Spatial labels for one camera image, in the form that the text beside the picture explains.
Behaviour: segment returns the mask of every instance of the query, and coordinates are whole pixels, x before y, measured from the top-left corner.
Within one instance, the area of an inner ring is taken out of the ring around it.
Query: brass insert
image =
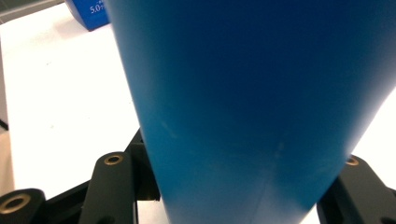
[[[28,204],[30,199],[29,194],[22,193],[15,195],[0,204],[0,214],[5,215],[16,212]]]
[[[115,165],[122,162],[122,156],[121,155],[112,155],[109,156],[105,159],[105,164],[106,165]]]
[[[350,157],[350,158],[346,161],[346,164],[348,164],[348,165],[359,165],[359,161],[356,160],[356,159],[353,158],[353,157]]]

